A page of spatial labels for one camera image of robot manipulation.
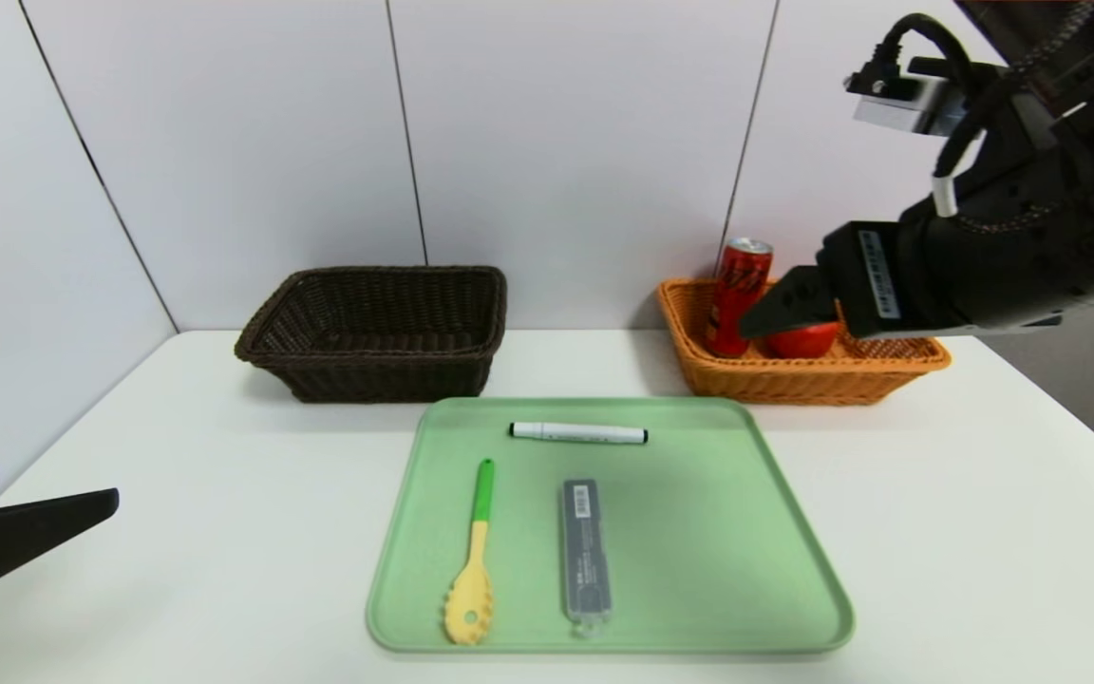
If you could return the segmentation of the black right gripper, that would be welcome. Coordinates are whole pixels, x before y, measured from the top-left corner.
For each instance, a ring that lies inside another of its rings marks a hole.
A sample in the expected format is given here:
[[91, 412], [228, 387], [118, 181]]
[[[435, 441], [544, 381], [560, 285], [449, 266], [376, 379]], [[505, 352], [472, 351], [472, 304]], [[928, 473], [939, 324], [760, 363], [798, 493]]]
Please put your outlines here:
[[742, 338], [839, 323], [860, 338], [1011, 333], [1014, 268], [1000, 235], [939, 217], [921, 200], [893, 220], [852, 220], [818, 251], [818, 267], [795, 267], [767, 287], [738, 321]]

